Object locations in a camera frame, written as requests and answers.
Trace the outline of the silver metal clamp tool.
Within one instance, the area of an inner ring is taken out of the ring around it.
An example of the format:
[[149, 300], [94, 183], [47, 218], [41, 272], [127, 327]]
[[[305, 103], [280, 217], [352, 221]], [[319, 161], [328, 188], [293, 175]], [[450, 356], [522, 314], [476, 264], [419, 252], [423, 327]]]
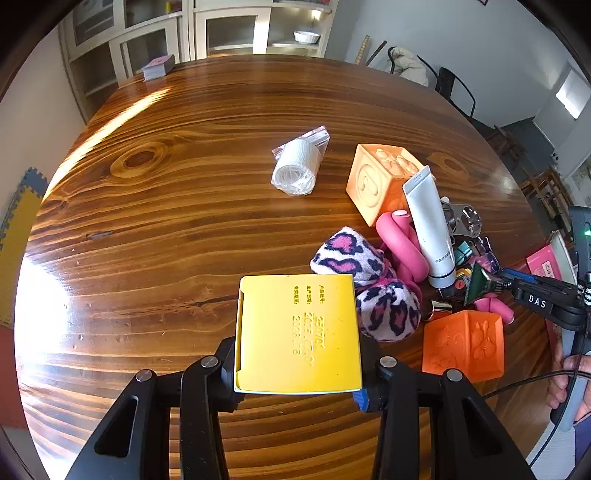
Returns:
[[477, 238], [481, 235], [483, 221], [474, 207], [451, 203], [448, 197], [442, 197], [441, 203], [452, 237]]

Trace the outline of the bright orange toy cube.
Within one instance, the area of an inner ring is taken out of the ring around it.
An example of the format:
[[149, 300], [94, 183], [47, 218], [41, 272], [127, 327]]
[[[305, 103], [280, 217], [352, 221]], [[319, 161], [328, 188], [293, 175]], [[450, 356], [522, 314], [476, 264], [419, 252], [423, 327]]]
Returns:
[[458, 369], [472, 383], [500, 378], [505, 372], [504, 324], [495, 313], [464, 310], [424, 327], [425, 373]]

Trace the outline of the white cream tube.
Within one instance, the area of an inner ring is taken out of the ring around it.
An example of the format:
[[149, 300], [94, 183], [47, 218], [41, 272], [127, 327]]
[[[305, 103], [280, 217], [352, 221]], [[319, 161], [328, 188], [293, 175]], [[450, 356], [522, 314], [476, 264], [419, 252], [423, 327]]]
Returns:
[[456, 262], [448, 224], [435, 179], [425, 166], [403, 185], [418, 242], [429, 265], [428, 281], [446, 289], [456, 278]]

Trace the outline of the pink knotted foam roller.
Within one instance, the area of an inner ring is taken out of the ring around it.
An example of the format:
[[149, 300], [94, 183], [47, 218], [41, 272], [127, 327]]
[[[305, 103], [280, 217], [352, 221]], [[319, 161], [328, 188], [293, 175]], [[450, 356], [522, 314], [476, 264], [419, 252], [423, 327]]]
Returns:
[[376, 222], [376, 230], [391, 254], [397, 277], [422, 302], [420, 284], [427, 279], [430, 267], [411, 226], [410, 214], [406, 210], [383, 213]]

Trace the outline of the leopard print fluffy pouch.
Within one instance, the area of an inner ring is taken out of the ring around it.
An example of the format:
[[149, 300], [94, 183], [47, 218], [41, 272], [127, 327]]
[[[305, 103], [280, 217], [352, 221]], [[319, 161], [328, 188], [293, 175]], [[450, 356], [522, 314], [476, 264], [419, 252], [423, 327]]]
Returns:
[[310, 262], [315, 274], [349, 274], [356, 294], [356, 316], [363, 335], [399, 342], [421, 321], [421, 292], [394, 271], [385, 253], [363, 235], [343, 227], [325, 241]]

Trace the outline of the light orange duck cube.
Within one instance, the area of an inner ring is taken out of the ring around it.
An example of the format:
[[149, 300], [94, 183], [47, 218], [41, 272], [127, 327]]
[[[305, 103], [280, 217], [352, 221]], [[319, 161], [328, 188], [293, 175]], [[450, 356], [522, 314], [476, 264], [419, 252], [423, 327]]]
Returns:
[[408, 207], [403, 184], [424, 165], [403, 147], [359, 144], [349, 171], [346, 193], [368, 226], [387, 212]]

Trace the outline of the yellow cardboard box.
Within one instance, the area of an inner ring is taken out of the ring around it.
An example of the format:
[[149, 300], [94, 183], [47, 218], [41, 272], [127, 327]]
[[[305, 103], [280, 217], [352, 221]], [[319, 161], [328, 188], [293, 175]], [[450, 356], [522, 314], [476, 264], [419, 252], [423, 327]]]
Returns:
[[352, 275], [242, 277], [235, 321], [236, 392], [322, 395], [362, 386]]

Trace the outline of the white gauze roll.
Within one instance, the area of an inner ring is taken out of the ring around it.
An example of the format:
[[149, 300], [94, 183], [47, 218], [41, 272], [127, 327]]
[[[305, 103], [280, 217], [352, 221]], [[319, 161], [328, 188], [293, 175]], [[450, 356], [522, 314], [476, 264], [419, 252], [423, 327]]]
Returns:
[[276, 160], [271, 185], [290, 196], [310, 195], [330, 138], [322, 125], [271, 150]]

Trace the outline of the green cosmetic tube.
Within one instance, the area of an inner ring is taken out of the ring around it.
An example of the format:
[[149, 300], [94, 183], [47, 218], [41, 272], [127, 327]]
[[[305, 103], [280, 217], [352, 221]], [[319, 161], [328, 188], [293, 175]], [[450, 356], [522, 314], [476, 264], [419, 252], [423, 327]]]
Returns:
[[465, 293], [464, 304], [473, 304], [476, 300], [483, 298], [489, 293], [500, 293], [504, 287], [505, 282], [502, 278], [493, 275], [480, 264], [475, 263]]

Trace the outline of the pink storage bin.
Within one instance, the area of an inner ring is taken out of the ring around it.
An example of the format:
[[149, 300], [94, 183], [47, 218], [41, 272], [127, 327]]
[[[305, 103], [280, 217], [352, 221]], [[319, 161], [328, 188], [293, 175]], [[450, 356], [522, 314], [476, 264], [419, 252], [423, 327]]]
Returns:
[[577, 274], [571, 256], [559, 231], [553, 231], [548, 242], [528, 256], [526, 263], [535, 276], [577, 284]]

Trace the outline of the beige jacket on chair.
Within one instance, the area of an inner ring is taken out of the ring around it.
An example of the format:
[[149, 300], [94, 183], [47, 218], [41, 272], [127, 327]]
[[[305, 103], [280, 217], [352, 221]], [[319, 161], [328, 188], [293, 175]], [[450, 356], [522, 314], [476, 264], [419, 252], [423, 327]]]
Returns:
[[391, 47], [388, 52], [391, 73], [424, 87], [430, 86], [427, 67], [413, 52], [403, 47]]

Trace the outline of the foam puzzle floor mat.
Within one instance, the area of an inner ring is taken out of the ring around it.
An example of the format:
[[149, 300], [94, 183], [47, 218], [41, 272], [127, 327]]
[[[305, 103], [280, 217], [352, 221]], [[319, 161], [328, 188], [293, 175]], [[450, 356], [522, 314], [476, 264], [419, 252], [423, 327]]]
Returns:
[[13, 329], [22, 259], [37, 212], [48, 187], [36, 168], [26, 170], [1, 224], [1, 325]]

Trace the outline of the white bowl on shelf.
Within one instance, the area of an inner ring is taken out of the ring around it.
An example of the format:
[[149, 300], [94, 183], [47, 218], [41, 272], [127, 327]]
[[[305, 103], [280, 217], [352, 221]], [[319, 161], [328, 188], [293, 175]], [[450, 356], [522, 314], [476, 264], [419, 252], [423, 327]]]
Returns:
[[305, 30], [295, 30], [294, 31], [294, 41], [297, 44], [301, 45], [315, 45], [318, 43], [318, 40], [321, 38], [321, 35], [314, 31], [305, 31]]

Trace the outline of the pink card deck box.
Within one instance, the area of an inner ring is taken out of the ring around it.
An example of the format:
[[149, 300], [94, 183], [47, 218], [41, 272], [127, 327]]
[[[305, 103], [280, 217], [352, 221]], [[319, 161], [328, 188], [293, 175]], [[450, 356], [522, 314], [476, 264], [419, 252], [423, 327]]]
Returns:
[[151, 60], [142, 67], [143, 81], [147, 82], [166, 76], [175, 66], [173, 54], [167, 54]]

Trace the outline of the white glass door cabinet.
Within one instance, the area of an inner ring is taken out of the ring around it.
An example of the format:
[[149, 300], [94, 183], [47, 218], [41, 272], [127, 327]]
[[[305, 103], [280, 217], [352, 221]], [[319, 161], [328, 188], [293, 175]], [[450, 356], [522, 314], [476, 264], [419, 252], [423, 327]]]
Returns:
[[[178, 63], [249, 54], [322, 58], [337, 10], [335, 1], [86, 0], [60, 22], [58, 35], [70, 87], [89, 121], [118, 87], [167, 54]], [[296, 30], [321, 38], [297, 44]]]

